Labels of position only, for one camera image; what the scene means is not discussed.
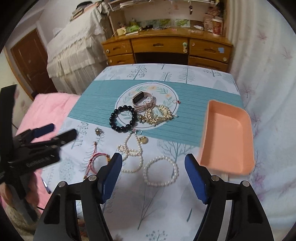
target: blue gripper pad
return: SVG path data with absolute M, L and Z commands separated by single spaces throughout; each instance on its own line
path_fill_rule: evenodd
M 194 162 L 196 162 L 195 158 L 191 158 L 191 156 L 192 154 L 187 154 L 185 157 L 185 169 L 187 171 L 187 174 L 189 176 L 189 179 L 191 181 L 197 198 L 201 200 L 203 204 L 208 204 L 209 198 L 206 193 L 205 183 L 194 165 Z
M 50 123 L 46 126 L 36 128 L 33 131 L 34 131 L 34 134 L 33 134 L 34 138 L 39 138 L 47 133 L 54 131 L 54 124 Z
M 121 168 L 122 168 L 122 156 L 119 153 L 116 156 L 116 159 L 111 160 L 109 164 L 112 165 L 111 169 L 109 170 L 109 173 L 107 174 L 105 181 L 103 182 L 103 189 L 102 189 L 102 200 L 105 203 L 109 198 L 111 198 L 113 189 L 115 187 L 116 181 L 118 179 L 118 176 L 120 174 Z

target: black bead bracelet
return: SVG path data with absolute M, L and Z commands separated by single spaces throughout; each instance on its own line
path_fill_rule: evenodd
M 125 110 L 129 110 L 131 112 L 132 114 L 131 121 L 125 127 L 124 126 L 119 127 L 115 124 L 115 118 L 120 112 L 123 112 Z M 127 132 L 132 128 L 132 126 L 135 125 L 137 121 L 137 112 L 135 111 L 135 108 L 131 107 L 130 105 L 129 106 L 124 105 L 124 106 L 118 107 L 118 109 L 115 109 L 114 112 L 111 113 L 111 117 L 109 119 L 110 119 L 110 126 L 113 130 L 117 132 Z

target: pink blanket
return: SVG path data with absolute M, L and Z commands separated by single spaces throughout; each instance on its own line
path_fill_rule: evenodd
M 78 95 L 66 93 L 37 95 L 28 112 L 24 116 L 17 134 L 22 133 L 27 129 L 34 129 L 53 123 L 55 124 L 53 132 L 35 139 L 33 142 L 50 140 L 58 134 L 64 119 L 68 116 L 79 97 L 80 96 Z M 44 184 L 42 183 L 40 174 L 41 170 L 37 170 L 37 185 L 40 199 L 38 206 L 44 208 L 50 198 L 50 195 L 47 193 Z

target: watch face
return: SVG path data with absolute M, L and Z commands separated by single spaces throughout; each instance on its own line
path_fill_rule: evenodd
M 137 94 L 132 98 L 132 100 L 133 100 L 133 103 L 136 104 L 137 102 L 139 102 L 139 101 L 140 101 L 141 99 L 143 99 L 143 98 L 144 98 L 144 92 L 141 91 L 141 92 L 137 93 Z

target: orange plastic tray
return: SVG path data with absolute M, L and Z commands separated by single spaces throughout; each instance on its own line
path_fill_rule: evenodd
M 247 175 L 254 168 L 251 120 L 242 108 L 210 100 L 198 156 L 200 165 Z

